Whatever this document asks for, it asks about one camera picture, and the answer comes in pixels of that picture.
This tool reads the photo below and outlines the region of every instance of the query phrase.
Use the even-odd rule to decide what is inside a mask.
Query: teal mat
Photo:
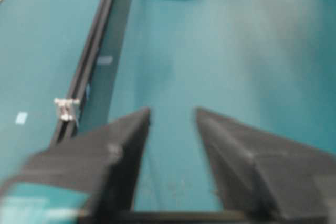
[[[93,81],[103,84],[92,87],[87,107],[109,114],[86,120],[103,124],[152,108],[136,210],[222,208],[196,106],[336,154],[335,3],[132,0],[120,60],[97,66]],[[116,69],[111,100],[96,99],[111,89]]]
[[[53,100],[68,91],[98,3],[0,3],[0,182],[48,147],[56,126]]]

